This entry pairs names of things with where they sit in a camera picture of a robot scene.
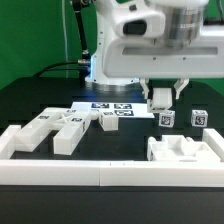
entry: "black cable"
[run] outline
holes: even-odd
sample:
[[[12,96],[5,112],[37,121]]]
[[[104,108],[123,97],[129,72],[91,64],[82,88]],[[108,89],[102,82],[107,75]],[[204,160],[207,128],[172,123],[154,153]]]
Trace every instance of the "black cable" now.
[[[46,69],[44,72],[40,73],[38,76],[34,76],[39,78],[45,72],[57,72],[57,71],[88,71],[89,67],[80,67],[80,68],[61,68],[61,69]]]
[[[224,11],[222,7],[222,0],[216,0],[216,3],[219,10],[220,19],[222,22],[224,22]]]
[[[33,75],[33,77],[40,77],[42,73],[44,73],[45,71],[47,71],[51,68],[55,68],[55,67],[59,67],[59,66],[63,66],[63,65],[77,65],[77,64],[78,64],[77,61],[61,62],[61,63],[52,64],[52,65],[49,65],[49,66],[45,67],[44,69],[40,70],[39,72],[35,73]]]
[[[76,16],[76,21],[78,24],[78,29],[79,29],[79,36],[80,36],[80,42],[81,42],[81,47],[82,47],[83,59],[90,59],[81,12],[75,12],[75,16]]]

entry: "white cube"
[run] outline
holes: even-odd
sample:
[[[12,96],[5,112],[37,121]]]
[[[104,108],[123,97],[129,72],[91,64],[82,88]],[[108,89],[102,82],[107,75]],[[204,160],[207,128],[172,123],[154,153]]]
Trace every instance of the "white cube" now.
[[[172,128],[175,121],[175,111],[166,110],[159,114],[159,126]]]
[[[104,131],[117,131],[118,121],[118,116],[112,111],[99,112],[99,123]]]
[[[208,113],[205,110],[192,110],[191,124],[194,127],[207,127]]]
[[[172,107],[171,88],[153,88],[153,99],[148,100],[148,112],[160,113]]]

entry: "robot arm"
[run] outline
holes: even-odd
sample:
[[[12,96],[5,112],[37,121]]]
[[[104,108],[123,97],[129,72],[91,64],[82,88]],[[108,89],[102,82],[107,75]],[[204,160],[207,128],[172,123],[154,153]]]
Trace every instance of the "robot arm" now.
[[[154,89],[149,79],[176,78],[176,99],[190,78],[224,77],[223,26],[203,26],[209,0],[94,1],[98,43],[91,77],[123,85],[140,78],[149,112],[172,106],[171,89]]]

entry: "white cable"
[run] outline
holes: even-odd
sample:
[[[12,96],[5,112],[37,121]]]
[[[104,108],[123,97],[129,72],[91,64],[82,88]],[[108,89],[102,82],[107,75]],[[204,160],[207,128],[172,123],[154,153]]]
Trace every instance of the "white cable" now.
[[[62,0],[62,21],[63,21],[63,33],[64,33],[64,42],[65,42],[65,60],[68,61],[68,38],[67,38],[67,29],[66,29],[66,17],[65,17],[65,0]],[[66,71],[66,78],[69,76],[69,71]]]

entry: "black table surface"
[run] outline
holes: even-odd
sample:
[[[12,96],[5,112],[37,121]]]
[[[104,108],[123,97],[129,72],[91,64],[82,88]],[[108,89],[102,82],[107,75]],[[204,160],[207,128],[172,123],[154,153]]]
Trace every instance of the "black table surface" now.
[[[174,82],[153,81],[153,87]],[[79,86],[76,79],[22,78],[0,91],[0,133],[10,124],[25,125],[47,107],[70,108],[73,102],[145,103],[141,90],[106,93]],[[171,108],[173,128],[155,119],[120,118],[119,131],[103,132],[91,123],[71,156],[55,156],[52,138],[33,153],[12,159],[146,160],[146,142],[153,136],[184,135],[201,140],[191,112],[208,112],[208,128],[224,136],[224,97],[205,84],[190,82]],[[223,188],[0,186],[1,223],[224,223]]]

